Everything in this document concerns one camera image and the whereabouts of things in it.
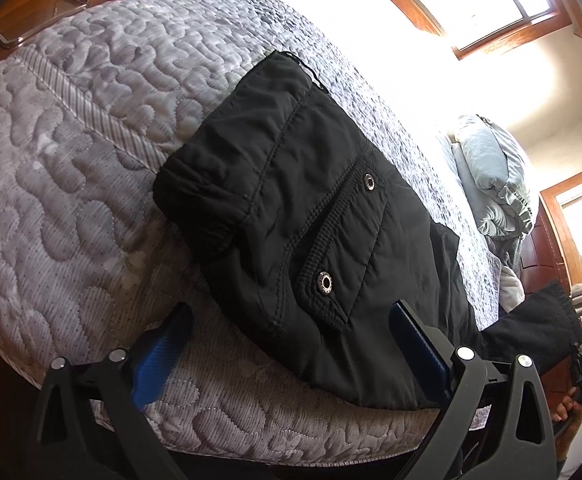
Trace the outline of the person's right forearm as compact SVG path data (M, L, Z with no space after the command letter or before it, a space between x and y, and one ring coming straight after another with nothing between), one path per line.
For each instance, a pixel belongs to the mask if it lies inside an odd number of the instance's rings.
M582 346L582 324L570 296L552 281L471 340L481 358L510 363L525 354L544 376Z

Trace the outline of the person's right hand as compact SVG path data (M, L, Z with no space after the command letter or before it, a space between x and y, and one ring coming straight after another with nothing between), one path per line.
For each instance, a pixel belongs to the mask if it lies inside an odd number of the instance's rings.
M563 397L562 401L556 407L551 418L553 422L566 422L570 420L573 424L582 421L582 404L576 396L579 395L579 388L572 387Z

